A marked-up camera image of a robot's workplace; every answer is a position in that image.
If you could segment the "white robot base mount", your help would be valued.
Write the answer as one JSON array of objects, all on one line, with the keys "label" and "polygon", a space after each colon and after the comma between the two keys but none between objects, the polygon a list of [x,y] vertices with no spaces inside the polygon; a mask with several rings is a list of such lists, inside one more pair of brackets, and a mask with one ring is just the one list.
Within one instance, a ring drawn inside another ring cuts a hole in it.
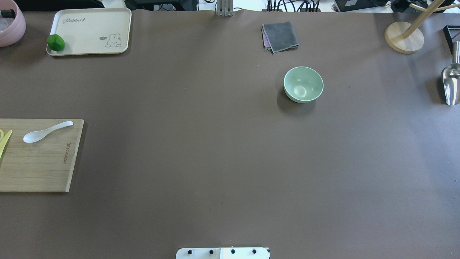
[{"label": "white robot base mount", "polygon": [[270,259],[265,247],[191,247],[178,249],[176,259]]}]

